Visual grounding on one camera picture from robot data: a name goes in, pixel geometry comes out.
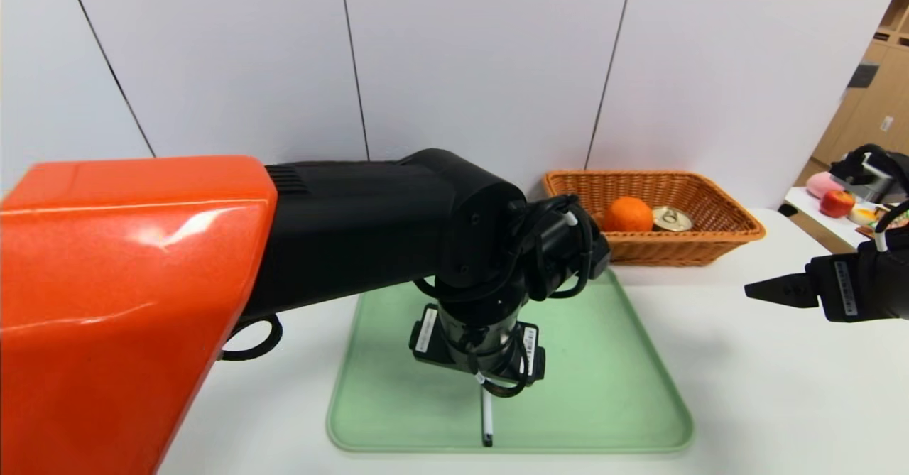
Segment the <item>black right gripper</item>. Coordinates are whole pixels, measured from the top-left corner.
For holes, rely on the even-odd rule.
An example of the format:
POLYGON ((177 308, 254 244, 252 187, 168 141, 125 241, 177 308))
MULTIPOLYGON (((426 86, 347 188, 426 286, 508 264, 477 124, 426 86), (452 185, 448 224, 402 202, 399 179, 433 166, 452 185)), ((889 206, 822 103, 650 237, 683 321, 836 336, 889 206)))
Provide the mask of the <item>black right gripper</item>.
POLYGON ((864 242, 855 252, 813 258, 806 273, 749 283, 744 293, 792 309, 821 306, 832 322, 907 320, 907 251, 880 252, 864 242))

